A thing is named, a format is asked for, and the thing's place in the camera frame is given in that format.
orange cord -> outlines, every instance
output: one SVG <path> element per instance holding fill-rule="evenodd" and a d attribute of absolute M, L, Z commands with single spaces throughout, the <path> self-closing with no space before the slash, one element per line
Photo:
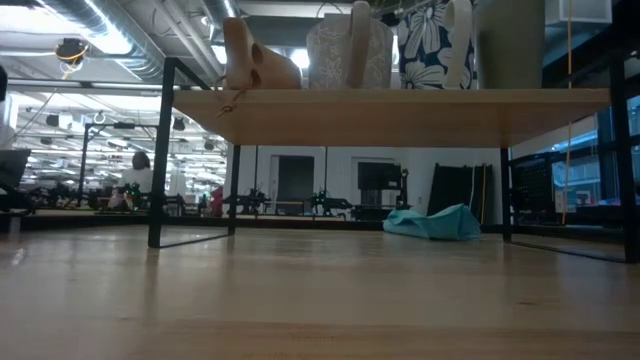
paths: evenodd
<path fill-rule="evenodd" d="M 68 57 L 56 55 L 56 57 L 58 57 L 58 59 L 60 59 L 60 60 L 76 60 L 79 57 L 81 57 L 82 55 L 84 55 L 87 52 L 87 50 L 89 50 L 89 45 L 85 46 L 84 50 L 82 50 L 78 54 L 75 54 L 75 55 L 72 55 L 72 56 L 68 56 Z"/>
<path fill-rule="evenodd" d="M 76 64 L 76 61 L 78 61 L 78 57 L 76 57 L 75 59 L 73 59 L 73 62 L 71 63 L 71 67 L 73 67 Z M 67 78 L 69 77 L 69 75 L 71 75 L 72 70 L 71 68 L 67 69 L 67 71 L 64 73 L 64 76 L 62 77 L 62 80 L 67 80 Z"/>
<path fill-rule="evenodd" d="M 218 90 L 218 85 L 220 84 L 220 82 L 222 82 L 222 80 L 226 79 L 227 76 L 226 75 L 222 75 L 218 78 L 218 80 L 216 80 L 216 82 L 213 84 L 213 92 L 214 94 L 216 94 L 216 97 L 218 98 L 218 100 L 220 100 L 221 103 L 223 103 L 224 105 L 222 105 L 222 107 L 220 108 L 220 111 L 218 111 L 218 114 L 216 115 L 216 119 L 219 119 L 220 117 L 222 117 L 224 114 L 226 113 L 230 113 L 232 112 L 235 108 L 236 108 L 236 102 L 238 101 L 238 99 L 244 95 L 247 92 L 247 88 L 242 88 L 240 89 L 234 96 L 233 98 L 231 98 L 230 102 L 227 102 L 226 99 L 222 96 L 222 94 L 219 92 Z"/>

white vase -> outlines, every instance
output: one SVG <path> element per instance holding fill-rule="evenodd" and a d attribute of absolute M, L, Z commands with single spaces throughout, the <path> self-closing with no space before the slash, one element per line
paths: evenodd
<path fill-rule="evenodd" d="M 388 88 L 393 32 L 356 1 L 351 15 L 327 14 L 307 35 L 309 88 Z"/>

blue and white floral bag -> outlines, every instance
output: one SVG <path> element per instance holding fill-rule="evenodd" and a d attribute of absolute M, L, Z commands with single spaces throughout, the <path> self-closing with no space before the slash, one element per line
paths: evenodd
<path fill-rule="evenodd" d="M 474 49 L 469 0 L 433 0 L 398 25 L 403 89 L 470 89 Z"/>

person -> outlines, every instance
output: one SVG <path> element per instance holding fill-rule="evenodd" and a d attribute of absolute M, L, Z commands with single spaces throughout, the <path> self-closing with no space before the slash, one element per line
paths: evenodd
<path fill-rule="evenodd" d="M 118 186 L 138 184 L 141 193 L 146 194 L 151 192 L 153 171 L 151 171 L 151 162 L 147 154 L 143 151 L 136 152 L 131 160 L 131 165 L 133 165 L 132 169 L 127 169 L 122 172 Z"/>
<path fill-rule="evenodd" d="M 3 102 L 7 98 L 7 85 L 9 82 L 9 78 L 7 73 L 4 71 L 2 65 L 0 65 L 0 102 Z"/>

wooden floor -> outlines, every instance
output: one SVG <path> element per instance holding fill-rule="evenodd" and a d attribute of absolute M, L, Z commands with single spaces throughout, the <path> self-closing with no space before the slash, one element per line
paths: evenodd
<path fill-rule="evenodd" d="M 640 359 L 640 267 L 379 232 L 0 241 L 0 359 Z M 171 228 L 163 242 L 213 235 Z"/>

